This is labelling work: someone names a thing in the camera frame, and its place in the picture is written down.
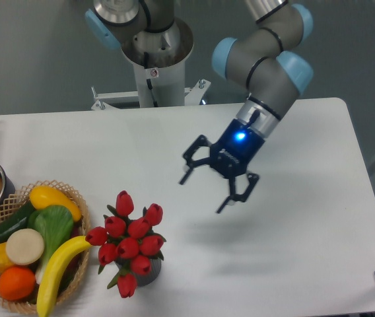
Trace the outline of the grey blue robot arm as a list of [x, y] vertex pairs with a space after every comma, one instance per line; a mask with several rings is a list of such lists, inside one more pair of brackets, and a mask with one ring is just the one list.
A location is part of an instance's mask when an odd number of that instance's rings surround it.
[[[259, 180], [248, 170], [250, 161], [314, 74], [293, 52], [312, 32], [310, 11], [288, 1], [247, 1], [246, 6], [256, 31], [245, 40], [221, 40], [211, 65], [248, 97], [216, 142], [200, 135], [183, 155], [188, 174], [207, 165], [228, 181], [227, 203], [249, 198]], [[173, 1], [95, 1], [85, 20], [105, 47], [121, 50], [132, 64], [141, 107], [186, 104], [185, 62], [193, 34], [176, 17]]]

